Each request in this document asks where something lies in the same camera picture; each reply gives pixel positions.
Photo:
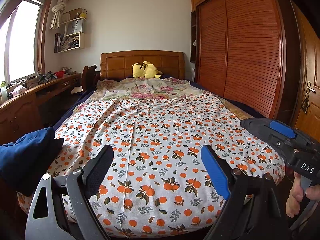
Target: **finger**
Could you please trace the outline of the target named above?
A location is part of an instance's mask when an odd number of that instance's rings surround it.
[[[290,195],[285,206],[285,212],[287,213],[288,217],[293,218],[294,215],[299,214],[299,211],[300,211],[299,202]]]
[[[306,196],[310,200],[320,200],[320,185],[307,188]]]
[[[294,172],[294,173],[293,173],[293,176],[294,176],[295,178],[301,178],[301,175],[300,175],[299,173],[297,173],[297,172]]]
[[[290,195],[292,195],[299,202],[301,202],[303,199],[303,189],[300,186],[300,182],[301,176],[296,176],[293,181],[292,189],[290,190]]]

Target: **trim molding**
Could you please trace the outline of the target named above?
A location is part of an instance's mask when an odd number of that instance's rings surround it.
[[[226,0],[222,0],[223,8],[224,8],[224,16],[225,16],[225,23],[226,23],[226,56],[225,56],[225,77],[227,80],[227,69],[228,69],[228,15],[227,15],[227,7],[226,7]]]
[[[41,16],[40,16],[40,26],[38,31],[38,40],[37,40],[37,63],[38,63],[38,71],[40,73],[46,73],[45,71],[45,63],[44,63],[44,41],[45,41],[45,31],[47,28],[47,19],[48,13],[50,10],[50,4],[52,0],[45,0],[44,5],[42,7]]]
[[[307,45],[306,45],[306,38],[305,38],[305,30],[301,20],[302,12],[298,8],[298,6],[291,0],[292,8],[295,13],[299,31],[299,38],[300,38],[300,49],[301,49],[301,69],[300,69],[300,88],[298,91],[297,102],[295,106],[295,110],[291,120],[291,127],[295,127],[296,122],[299,117],[300,113],[300,106],[304,100],[304,95],[306,93],[306,80],[307,80]]]
[[[278,115],[282,93],[284,88],[284,75],[286,70],[286,54],[285,54],[285,34],[284,34],[284,23],[282,19],[282,14],[280,10],[280,6],[277,0],[272,0],[273,8],[276,14],[276,21],[278,25],[278,35],[279,35],[279,72],[278,72],[278,80],[277,87],[275,92],[275,97],[273,99],[272,108],[270,111],[269,118],[276,118]]]

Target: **bottle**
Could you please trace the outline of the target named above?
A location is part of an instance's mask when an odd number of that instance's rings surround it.
[[[2,81],[0,88],[1,88],[1,101],[2,101],[2,103],[4,103],[5,101],[8,100],[7,88],[5,86],[5,81]]]

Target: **yellow plush toy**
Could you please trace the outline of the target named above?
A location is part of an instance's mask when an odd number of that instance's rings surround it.
[[[136,63],[132,66],[133,77],[145,77],[145,78],[159,78],[164,79],[161,75],[162,72],[150,62],[144,61],[142,63]]]

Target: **wooden door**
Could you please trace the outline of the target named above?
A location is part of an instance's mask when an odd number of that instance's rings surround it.
[[[10,108],[0,113],[0,145],[14,141]]]
[[[199,6],[200,55],[197,82],[223,96],[226,82],[227,22],[223,0],[208,0]]]
[[[225,0],[228,64],[224,97],[273,116],[278,86],[281,25],[274,0]]]
[[[320,40],[306,17],[297,7],[295,7],[295,12],[301,41],[301,62],[305,69],[302,97],[297,105],[300,111],[295,128],[299,128],[320,141]],[[301,104],[306,98],[308,82],[311,82],[310,88],[315,93],[309,92],[310,107],[308,107],[307,113],[305,113],[301,109]]]
[[[43,128],[35,97],[36,95],[33,94],[20,99],[18,103],[11,107],[15,139]]]

